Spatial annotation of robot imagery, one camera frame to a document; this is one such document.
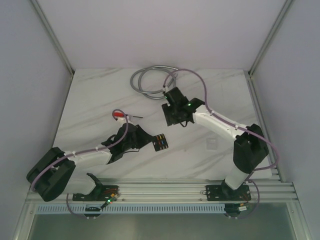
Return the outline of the black fuse box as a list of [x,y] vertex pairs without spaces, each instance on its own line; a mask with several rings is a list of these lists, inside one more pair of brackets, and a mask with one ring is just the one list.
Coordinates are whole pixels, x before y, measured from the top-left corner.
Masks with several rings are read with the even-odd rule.
[[156,152],[166,150],[169,148],[167,139],[163,133],[154,136],[152,139],[152,144]]

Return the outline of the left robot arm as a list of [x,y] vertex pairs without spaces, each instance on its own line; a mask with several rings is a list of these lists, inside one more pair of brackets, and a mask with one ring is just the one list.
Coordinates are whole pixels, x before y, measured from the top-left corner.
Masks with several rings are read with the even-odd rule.
[[45,202],[67,193],[82,194],[90,201],[97,201],[103,193],[99,171],[121,159],[126,152],[140,150],[158,139],[139,125],[124,123],[116,134],[96,148],[80,152],[65,152],[59,147],[49,149],[26,179]]

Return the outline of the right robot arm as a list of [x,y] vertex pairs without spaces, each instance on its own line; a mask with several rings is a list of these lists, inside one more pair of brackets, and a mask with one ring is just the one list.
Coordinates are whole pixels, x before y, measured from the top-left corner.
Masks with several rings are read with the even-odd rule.
[[178,87],[171,90],[165,87],[163,95],[167,103],[161,107],[168,126],[198,124],[233,142],[233,167],[221,183],[221,193],[228,200],[234,199],[240,186],[269,154],[262,129],[256,124],[246,126],[233,122],[210,110],[198,98],[188,100]]

